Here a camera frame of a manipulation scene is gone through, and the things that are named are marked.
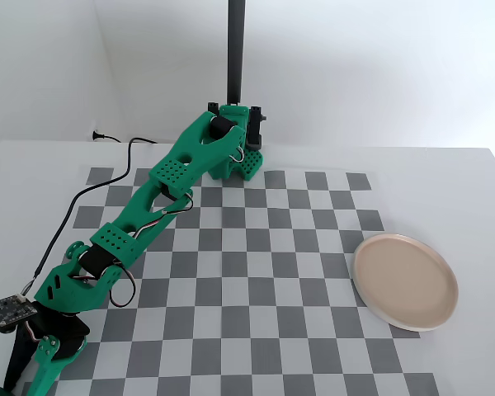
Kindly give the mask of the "green gripper black servo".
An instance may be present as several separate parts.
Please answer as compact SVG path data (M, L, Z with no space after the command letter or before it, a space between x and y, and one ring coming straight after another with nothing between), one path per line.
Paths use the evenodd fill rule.
M64 315L39 302L32 304L37 314L16 329L3 388L14 390L35 353L39 367L27 395L45 396L64 367L78 356L90 328L76 315Z

